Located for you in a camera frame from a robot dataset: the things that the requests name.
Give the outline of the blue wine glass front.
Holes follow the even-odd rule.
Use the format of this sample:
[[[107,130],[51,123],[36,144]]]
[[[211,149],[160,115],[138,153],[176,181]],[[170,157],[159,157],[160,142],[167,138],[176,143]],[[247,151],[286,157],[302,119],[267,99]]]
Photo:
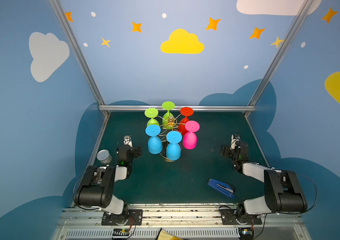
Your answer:
[[[166,147],[166,157],[171,161],[176,161],[181,157],[182,134],[177,131],[171,131],[166,135],[168,145]]]

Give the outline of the pink wine glass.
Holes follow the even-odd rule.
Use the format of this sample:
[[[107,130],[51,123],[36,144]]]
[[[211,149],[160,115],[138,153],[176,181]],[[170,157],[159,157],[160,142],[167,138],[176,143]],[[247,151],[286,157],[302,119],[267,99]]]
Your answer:
[[[188,121],[185,124],[187,133],[184,135],[183,146],[192,150],[197,146],[198,138],[196,132],[200,129],[200,124],[196,121]]]

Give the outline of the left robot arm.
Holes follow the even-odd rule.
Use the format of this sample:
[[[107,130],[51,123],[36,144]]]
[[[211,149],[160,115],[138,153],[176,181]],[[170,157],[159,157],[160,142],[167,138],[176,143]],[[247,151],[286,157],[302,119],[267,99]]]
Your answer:
[[[116,166],[87,167],[80,183],[73,190],[74,203],[88,211],[100,209],[118,217],[127,217],[127,204],[113,195],[114,185],[131,176],[133,160],[142,154],[141,147],[122,145],[117,148],[119,162]]]

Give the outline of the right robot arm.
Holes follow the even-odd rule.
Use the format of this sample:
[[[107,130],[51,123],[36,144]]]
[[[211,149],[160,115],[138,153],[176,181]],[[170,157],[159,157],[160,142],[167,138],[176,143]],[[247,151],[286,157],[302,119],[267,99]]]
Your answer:
[[[273,213],[303,214],[309,210],[308,202],[297,173],[276,170],[249,161],[247,143],[232,139],[229,146],[222,146],[221,155],[230,158],[232,168],[240,174],[264,184],[264,195],[239,204],[237,218]]]

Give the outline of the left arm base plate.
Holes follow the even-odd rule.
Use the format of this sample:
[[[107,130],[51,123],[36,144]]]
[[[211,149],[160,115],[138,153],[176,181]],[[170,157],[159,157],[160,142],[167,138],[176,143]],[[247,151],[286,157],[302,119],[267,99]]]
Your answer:
[[[121,215],[104,213],[102,226],[140,226],[143,219],[143,210],[126,210]]]

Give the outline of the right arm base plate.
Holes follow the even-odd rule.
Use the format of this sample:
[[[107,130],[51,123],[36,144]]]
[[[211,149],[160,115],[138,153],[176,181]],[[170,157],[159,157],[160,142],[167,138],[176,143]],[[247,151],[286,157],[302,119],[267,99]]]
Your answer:
[[[261,225],[263,222],[258,215],[249,215],[242,210],[222,206],[218,209],[223,225]]]

